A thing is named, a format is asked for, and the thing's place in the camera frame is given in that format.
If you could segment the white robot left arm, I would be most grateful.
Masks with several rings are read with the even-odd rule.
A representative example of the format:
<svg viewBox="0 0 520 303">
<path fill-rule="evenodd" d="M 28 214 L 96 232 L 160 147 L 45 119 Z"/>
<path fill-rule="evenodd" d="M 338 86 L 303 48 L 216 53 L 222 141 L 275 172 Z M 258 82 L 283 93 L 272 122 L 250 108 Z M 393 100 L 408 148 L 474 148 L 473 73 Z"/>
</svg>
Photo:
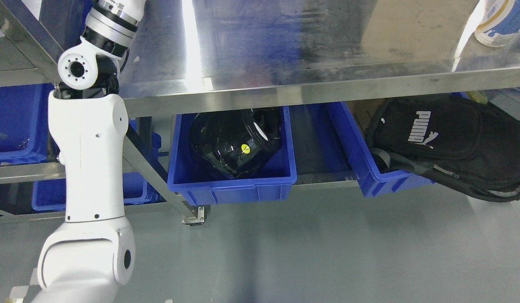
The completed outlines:
<svg viewBox="0 0 520 303">
<path fill-rule="evenodd" d="M 59 57 L 48 126 L 66 174 L 66 213 L 43 244 L 35 303 L 112 303 L 133 274 L 136 244 L 123 198 L 130 125 L 118 78 L 144 8 L 144 0 L 97 1 L 80 43 Z"/>
</svg>

